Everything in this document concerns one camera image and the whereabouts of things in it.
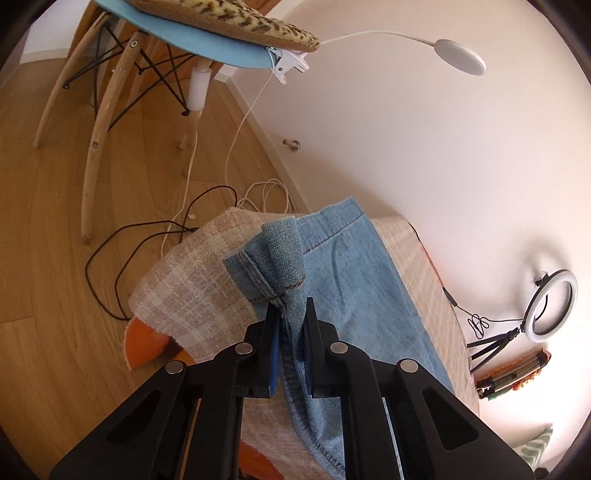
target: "wooden chair leg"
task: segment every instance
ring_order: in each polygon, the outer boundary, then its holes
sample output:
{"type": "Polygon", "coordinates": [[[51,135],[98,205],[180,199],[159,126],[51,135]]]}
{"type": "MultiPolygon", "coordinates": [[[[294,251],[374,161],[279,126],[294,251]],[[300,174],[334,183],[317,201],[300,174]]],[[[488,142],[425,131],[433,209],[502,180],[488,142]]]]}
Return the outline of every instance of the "wooden chair leg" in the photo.
{"type": "Polygon", "coordinates": [[[57,78],[56,84],[53,86],[53,90],[49,94],[49,98],[47,99],[47,103],[45,105],[45,110],[43,110],[43,114],[41,115],[41,120],[39,121],[39,126],[37,127],[37,133],[35,134],[35,140],[33,141],[33,148],[38,149],[41,143],[41,136],[43,135],[43,130],[47,123],[47,119],[53,109],[53,106],[56,103],[57,96],[62,89],[64,82],[67,78],[73,73],[73,70],[94,37],[98,34],[99,30],[106,22],[107,18],[109,18],[108,12],[103,12],[99,15],[99,17],[94,21],[94,23],[90,26],[88,31],[84,34],[82,39],[76,45],[76,48],[70,55],[70,58],[67,59],[66,64],[64,65],[63,69],[59,77],[57,78]]]}
{"type": "MultiPolygon", "coordinates": [[[[145,48],[146,55],[150,58],[154,57],[161,45],[162,43],[159,38],[150,36],[150,39],[148,40],[148,45],[145,48]]],[[[147,65],[148,62],[146,62],[145,59],[142,57],[139,61],[139,66],[144,68],[147,67],[147,65]]],[[[129,106],[129,104],[133,102],[135,98],[138,96],[139,89],[142,86],[144,78],[145,76],[143,74],[141,74],[137,70],[135,71],[134,81],[131,84],[131,90],[129,91],[129,96],[127,97],[127,106],[129,106]]]]}
{"type": "MultiPolygon", "coordinates": [[[[121,39],[121,34],[123,32],[123,29],[125,28],[125,26],[127,25],[127,22],[123,19],[120,18],[117,20],[117,23],[115,24],[115,26],[113,27],[113,25],[111,25],[113,33],[115,34],[115,36],[118,39],[121,39]]],[[[115,40],[109,35],[107,43],[105,45],[105,50],[110,50],[111,48],[113,48],[116,45],[115,40]]],[[[99,65],[99,69],[96,72],[96,96],[99,99],[98,104],[100,106],[100,94],[102,92],[102,88],[103,88],[103,81],[105,80],[105,76],[107,73],[107,69],[109,68],[109,66],[114,66],[116,65],[115,62],[118,61],[117,58],[115,59],[111,59],[109,61],[106,61],[102,64],[99,65]]],[[[95,98],[94,95],[90,96],[90,104],[93,105],[95,102],[95,98]]]]}
{"type": "MultiPolygon", "coordinates": [[[[207,72],[209,70],[209,67],[211,65],[212,61],[209,59],[205,59],[205,58],[200,58],[197,61],[197,66],[195,67],[195,70],[197,70],[198,72],[207,72]]],[[[194,81],[194,76],[191,75],[191,83],[193,83],[194,81]]],[[[208,84],[205,83],[204,85],[201,85],[200,82],[198,82],[199,88],[205,90],[204,92],[194,92],[193,90],[193,85],[191,85],[189,87],[189,98],[187,100],[187,105],[189,106],[189,108],[191,108],[191,95],[193,94],[197,94],[197,97],[201,97],[203,100],[205,99],[205,97],[207,96],[207,87],[208,84]]],[[[194,153],[196,153],[197,148],[197,131],[198,131],[198,127],[199,127],[199,118],[201,117],[201,112],[202,110],[191,110],[191,112],[189,113],[188,117],[187,117],[187,122],[186,122],[186,134],[183,137],[183,139],[181,140],[181,144],[179,145],[179,148],[181,148],[181,150],[184,150],[182,153],[182,160],[181,160],[181,167],[183,169],[183,177],[187,178],[189,176],[189,167],[191,164],[191,157],[193,156],[194,153]]],[[[193,168],[191,170],[191,175],[190,175],[190,180],[195,180],[196,179],[196,169],[195,169],[195,160],[193,159],[193,168]]]]}
{"type": "Polygon", "coordinates": [[[145,43],[147,33],[137,31],[129,39],[125,50],[121,54],[113,76],[111,77],[107,90],[100,103],[99,113],[96,117],[95,127],[92,130],[88,157],[86,159],[86,170],[84,172],[84,185],[82,188],[82,217],[81,235],[82,243],[87,243],[92,236],[92,210],[95,202],[96,178],[99,173],[100,157],[105,143],[105,137],[109,130],[109,124],[113,118],[115,106],[119,99],[121,89],[125,84],[129,70],[139,50],[145,43]]]}

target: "ring light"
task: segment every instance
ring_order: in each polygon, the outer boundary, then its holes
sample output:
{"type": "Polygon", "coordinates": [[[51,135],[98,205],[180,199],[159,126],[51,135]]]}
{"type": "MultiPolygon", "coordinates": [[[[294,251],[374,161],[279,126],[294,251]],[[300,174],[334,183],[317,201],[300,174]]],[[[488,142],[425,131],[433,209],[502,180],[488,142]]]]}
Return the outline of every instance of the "ring light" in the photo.
{"type": "Polygon", "coordinates": [[[566,320],[569,318],[570,312],[572,312],[575,302],[577,301],[577,293],[579,286],[577,279],[573,273],[569,270],[558,270],[552,275],[547,277],[534,297],[531,299],[530,305],[527,307],[524,319],[524,333],[530,342],[544,343],[550,337],[552,337],[558,330],[562,328],[566,320]],[[535,313],[538,310],[540,304],[544,301],[546,295],[550,290],[559,283],[568,283],[570,286],[569,300],[562,313],[562,318],[553,326],[546,329],[543,332],[536,333],[535,331],[535,313]]]}

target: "leopard print cushion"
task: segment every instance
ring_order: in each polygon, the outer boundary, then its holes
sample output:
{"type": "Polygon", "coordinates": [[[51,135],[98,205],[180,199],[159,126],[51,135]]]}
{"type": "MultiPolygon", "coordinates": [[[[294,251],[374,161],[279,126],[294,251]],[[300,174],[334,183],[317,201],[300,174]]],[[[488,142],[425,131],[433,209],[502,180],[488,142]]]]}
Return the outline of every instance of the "leopard print cushion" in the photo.
{"type": "Polygon", "coordinates": [[[311,33],[267,18],[242,0],[128,0],[135,8],[226,37],[267,47],[311,52],[320,42],[311,33]]]}

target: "white lamp head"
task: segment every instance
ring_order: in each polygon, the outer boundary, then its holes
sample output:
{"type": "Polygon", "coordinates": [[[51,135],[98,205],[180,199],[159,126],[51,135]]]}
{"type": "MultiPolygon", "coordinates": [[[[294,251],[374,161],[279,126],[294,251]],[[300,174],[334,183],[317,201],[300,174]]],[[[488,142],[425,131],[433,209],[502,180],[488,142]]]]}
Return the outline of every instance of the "white lamp head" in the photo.
{"type": "Polygon", "coordinates": [[[452,67],[470,75],[484,75],[486,64],[475,51],[453,40],[437,40],[433,45],[435,53],[452,67]]]}

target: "orange fabric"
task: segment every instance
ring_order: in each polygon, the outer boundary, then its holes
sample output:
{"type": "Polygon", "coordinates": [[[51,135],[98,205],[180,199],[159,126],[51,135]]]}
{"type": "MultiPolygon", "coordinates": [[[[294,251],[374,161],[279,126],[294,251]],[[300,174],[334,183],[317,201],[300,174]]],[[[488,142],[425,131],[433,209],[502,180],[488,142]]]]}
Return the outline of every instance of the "orange fabric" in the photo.
{"type": "Polygon", "coordinates": [[[502,375],[506,372],[509,373],[511,370],[513,370],[519,364],[529,363],[529,361],[533,360],[534,357],[536,357],[540,352],[546,356],[547,362],[544,365],[542,365],[541,367],[539,367],[537,370],[530,373],[527,377],[524,377],[521,380],[515,382],[511,386],[511,390],[517,391],[521,387],[523,387],[526,383],[529,383],[535,377],[537,377],[538,375],[540,375],[542,373],[542,368],[544,368],[548,364],[548,362],[550,361],[550,358],[552,358],[552,354],[550,352],[548,352],[547,350],[545,350],[543,348],[541,348],[540,350],[537,350],[537,351],[530,352],[527,355],[524,355],[521,358],[518,358],[517,360],[514,360],[512,362],[509,362],[508,364],[501,365],[500,367],[495,368],[492,372],[489,372],[486,375],[481,374],[480,377],[476,378],[476,381],[479,382],[481,380],[484,380],[487,377],[499,377],[500,375],[502,375]]]}
{"type": "Polygon", "coordinates": [[[158,357],[170,342],[170,337],[156,332],[137,317],[127,324],[124,352],[130,370],[141,367],[158,357]]]}
{"type": "MultiPolygon", "coordinates": [[[[194,361],[186,350],[181,350],[173,360],[180,360],[187,365],[194,365],[194,361]]],[[[271,461],[256,448],[240,440],[238,450],[238,466],[245,474],[258,478],[258,480],[283,480],[271,461]]]]}

